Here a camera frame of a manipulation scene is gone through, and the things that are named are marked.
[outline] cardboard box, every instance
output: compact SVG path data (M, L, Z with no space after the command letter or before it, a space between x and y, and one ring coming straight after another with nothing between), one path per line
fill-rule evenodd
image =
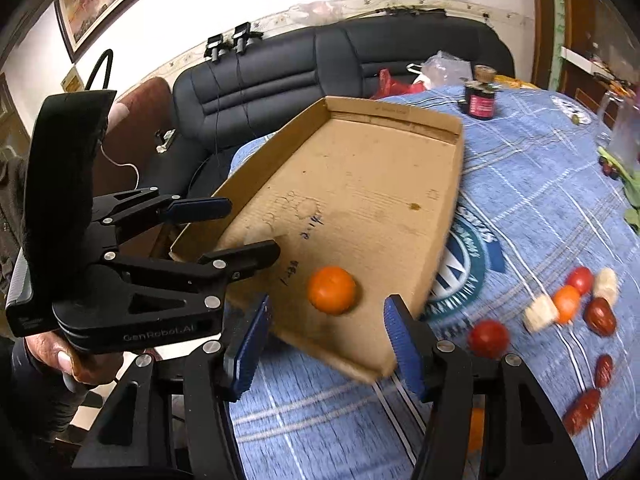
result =
M462 122L418 107L327 97L286 124L215 193L228 218L189 225L172 257L195 261L214 248L274 238L270 269L229 286L240 306L268 292L273 333L365 382L396 361L383 301L401 294L418 316L452 220L463 158ZM309 276L340 266L358 283L341 316L306 299Z

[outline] human hand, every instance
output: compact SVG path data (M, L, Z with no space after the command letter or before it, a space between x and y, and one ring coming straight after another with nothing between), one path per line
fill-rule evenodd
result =
M80 354L55 332L24 338L31 355L47 366L71 375L77 382L90 385L108 384L122 367L121 353Z

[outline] red plastic bag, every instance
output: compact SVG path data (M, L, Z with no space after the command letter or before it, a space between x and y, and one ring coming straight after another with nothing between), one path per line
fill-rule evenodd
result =
M389 97L391 95L417 94L418 92L424 92L424 85L422 83L413 83L411 85L402 83L391 77L388 68L383 68L380 71L378 91L373 94L372 99L382 99L383 97Z

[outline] black curved tube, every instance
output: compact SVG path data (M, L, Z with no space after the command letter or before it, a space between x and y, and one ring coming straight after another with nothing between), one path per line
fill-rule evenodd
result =
M98 59L98 62L95 64L94 69L91 70L91 75L89 76L89 79L87 80L84 87L85 90L91 89L91 85L94 83L95 75L98 73L102 62L105 59L107 60L107 68L104 71L104 82L102 83L102 89L106 90L107 86L109 86L109 78L111 77L111 65L113 64L113 50L111 50L110 48L100 54L100 59Z

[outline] plastic bag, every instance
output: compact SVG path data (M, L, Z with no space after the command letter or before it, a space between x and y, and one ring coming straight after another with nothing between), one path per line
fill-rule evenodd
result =
M417 73L410 67L407 67L409 72ZM427 90L431 90L438 86L459 85L473 78L471 63L439 50L422 64L416 82L421 81Z
M424 92L424 85L422 83L407 84L393 79L388 68L383 68L380 71L380 82L378 84L378 91L373 94L372 99L382 99L383 97L389 97L391 95L402 94L417 94L418 92Z
M297 4L289 7L289 17L294 23L307 27L328 25L342 19L342 8L325 1Z

